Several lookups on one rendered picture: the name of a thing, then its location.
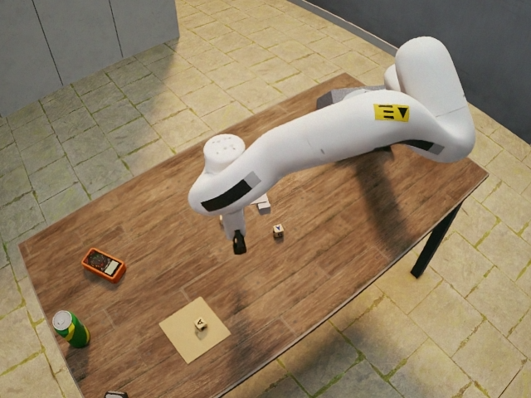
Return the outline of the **beige square mat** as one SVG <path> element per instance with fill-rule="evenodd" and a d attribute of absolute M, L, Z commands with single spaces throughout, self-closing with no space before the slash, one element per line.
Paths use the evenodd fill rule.
<path fill-rule="evenodd" d="M 207 328 L 199 332 L 193 321 L 202 317 Z M 200 296 L 159 326 L 187 364 L 215 347 L 231 333 Z"/>

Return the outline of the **green and yellow drink can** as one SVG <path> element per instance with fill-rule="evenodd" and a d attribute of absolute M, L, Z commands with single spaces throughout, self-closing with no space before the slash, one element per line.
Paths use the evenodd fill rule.
<path fill-rule="evenodd" d="M 69 311 L 60 311 L 53 318 L 53 327 L 73 347 L 83 347 L 90 339 L 88 328 Z"/>

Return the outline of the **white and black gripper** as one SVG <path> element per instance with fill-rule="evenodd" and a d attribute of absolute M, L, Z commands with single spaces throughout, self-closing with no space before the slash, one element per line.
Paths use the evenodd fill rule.
<path fill-rule="evenodd" d="M 232 246 L 234 255 L 242 255 L 246 253 L 246 242 L 244 241 L 244 237 L 246 236 L 244 207 L 240 210 L 222 215 L 222 220 L 224 221 L 224 228 L 226 227 L 225 232 L 227 239 L 233 240 Z M 237 243 L 235 242 L 235 239 Z"/>

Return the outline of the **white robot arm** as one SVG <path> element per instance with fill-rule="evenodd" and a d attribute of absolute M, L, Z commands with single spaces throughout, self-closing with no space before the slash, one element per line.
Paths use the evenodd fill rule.
<path fill-rule="evenodd" d="M 471 153 L 474 122 L 440 41 L 424 36 L 406 42 L 383 79 L 385 90 L 355 90 L 264 133 L 247 150 L 232 134 L 209 139 L 205 167 L 188 194 L 190 207 L 220 216 L 256 204 L 260 216 L 270 214 L 266 192 L 283 177 L 395 143 L 439 163 Z"/>

